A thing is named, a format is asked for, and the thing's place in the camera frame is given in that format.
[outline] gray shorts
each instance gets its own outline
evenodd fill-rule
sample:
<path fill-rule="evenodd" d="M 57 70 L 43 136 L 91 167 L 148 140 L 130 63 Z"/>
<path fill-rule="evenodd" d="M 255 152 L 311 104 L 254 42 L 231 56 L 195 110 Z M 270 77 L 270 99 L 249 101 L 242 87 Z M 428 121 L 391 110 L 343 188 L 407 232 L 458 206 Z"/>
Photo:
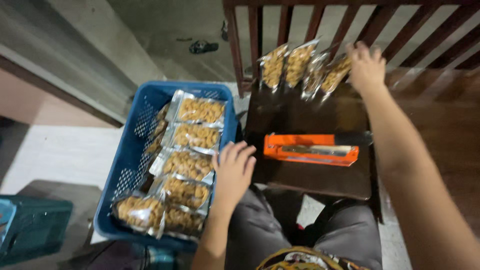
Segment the gray shorts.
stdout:
<path fill-rule="evenodd" d="M 325 207 L 303 237 L 309 237 L 305 243 L 311 243 L 316 250 L 371 270 L 382 269 L 377 222 L 362 202 Z M 232 215 L 225 269 L 255 269 L 269 255 L 291 246 L 270 205 L 257 190 L 248 189 Z"/>

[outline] wooden railing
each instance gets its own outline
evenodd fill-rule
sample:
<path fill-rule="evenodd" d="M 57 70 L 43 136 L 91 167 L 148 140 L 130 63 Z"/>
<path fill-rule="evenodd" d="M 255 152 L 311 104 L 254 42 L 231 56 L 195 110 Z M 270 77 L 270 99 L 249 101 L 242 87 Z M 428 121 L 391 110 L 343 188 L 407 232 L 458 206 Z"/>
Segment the wooden railing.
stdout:
<path fill-rule="evenodd" d="M 348 5 L 343 19 L 332 40 L 332 44 L 343 41 L 350 25 L 361 5 L 376 4 L 373 13 L 361 30 L 357 40 L 363 40 L 367 45 L 377 39 L 385 25 L 390 21 L 400 5 L 420 4 L 421 6 L 404 25 L 397 36 L 390 42 L 383 52 L 387 61 L 390 61 L 423 26 L 423 24 L 445 4 L 460 5 L 430 36 L 423 41 L 401 64 L 402 67 L 414 67 L 433 49 L 438 47 L 447 37 L 456 31 L 463 23 L 480 9 L 479 0 L 223 0 L 225 16 L 228 20 L 228 38 L 233 57 L 235 76 L 240 95 L 250 91 L 252 83 L 257 81 L 260 74 L 258 58 L 262 55 L 262 25 L 263 6 L 281 6 L 280 25 L 277 44 L 288 42 L 288 35 L 292 21 L 292 13 L 295 5 L 313 5 L 305 41 L 315 38 L 327 5 Z M 250 50 L 252 56 L 252 78 L 244 77 L 241 62 L 239 35 L 235 8 L 247 6 L 249 13 Z M 428 65 L 428 68 L 444 68 L 457 57 L 461 56 L 472 46 L 480 41 L 480 25 L 473 28 L 463 38 L 452 45 L 447 51 Z M 332 55 L 338 50 L 333 48 Z M 475 53 L 455 68 L 474 69 L 480 65 L 480 52 Z"/>

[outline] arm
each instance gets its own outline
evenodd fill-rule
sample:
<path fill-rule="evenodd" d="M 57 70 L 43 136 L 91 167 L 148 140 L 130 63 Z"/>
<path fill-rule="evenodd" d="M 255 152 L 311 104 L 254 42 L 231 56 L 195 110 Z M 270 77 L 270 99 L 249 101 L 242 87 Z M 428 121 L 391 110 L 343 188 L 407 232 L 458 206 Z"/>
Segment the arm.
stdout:
<path fill-rule="evenodd" d="M 212 158 L 216 171 L 215 199 L 197 252 L 193 258 L 193 270 L 223 270 L 227 248 L 228 224 L 233 210 L 252 180 L 255 158 L 250 155 L 255 147 L 246 142 L 227 144 L 220 154 Z"/>
<path fill-rule="evenodd" d="M 419 133 L 384 84 L 385 59 L 347 47 L 351 81 L 372 125 L 379 172 L 414 269 L 478 269 L 480 246 L 452 201 Z"/>

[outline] plastic crate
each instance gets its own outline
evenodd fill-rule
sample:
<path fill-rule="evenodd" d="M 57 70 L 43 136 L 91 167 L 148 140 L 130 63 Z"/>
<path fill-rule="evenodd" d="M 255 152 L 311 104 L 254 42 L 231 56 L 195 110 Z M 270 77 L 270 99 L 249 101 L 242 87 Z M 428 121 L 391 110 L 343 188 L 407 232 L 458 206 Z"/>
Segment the plastic crate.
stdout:
<path fill-rule="evenodd" d="M 150 158 L 143 153 L 152 142 L 149 135 L 156 127 L 155 116 L 172 99 L 178 89 L 192 93 L 199 98 L 227 101 L 220 149 L 228 141 L 235 140 L 238 121 L 233 109 L 231 92 L 225 85 L 163 81 L 147 82 L 141 85 L 135 94 L 110 174 L 95 213 L 94 226 L 100 235 L 109 239 L 133 241 L 176 251 L 194 251 L 196 249 L 196 243 L 192 241 L 180 240 L 167 235 L 158 240 L 148 235 L 135 233 L 119 226 L 110 216 L 112 200 L 121 195 L 124 190 L 136 190 L 143 183 Z"/>
<path fill-rule="evenodd" d="M 0 267 L 56 253 L 65 238 L 73 204 L 19 195 L 0 196 Z"/>

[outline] orange heat sealer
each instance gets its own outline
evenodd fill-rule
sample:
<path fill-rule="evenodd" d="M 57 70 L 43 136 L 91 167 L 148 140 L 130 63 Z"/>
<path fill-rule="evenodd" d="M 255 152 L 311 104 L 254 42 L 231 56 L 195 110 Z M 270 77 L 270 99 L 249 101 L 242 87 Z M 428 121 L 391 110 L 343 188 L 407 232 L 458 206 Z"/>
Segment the orange heat sealer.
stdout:
<path fill-rule="evenodd" d="M 355 143 L 357 146 L 345 145 Z M 372 134 L 276 135 L 265 136 L 267 158 L 334 166 L 350 166 L 358 158 L 358 145 L 372 144 Z"/>

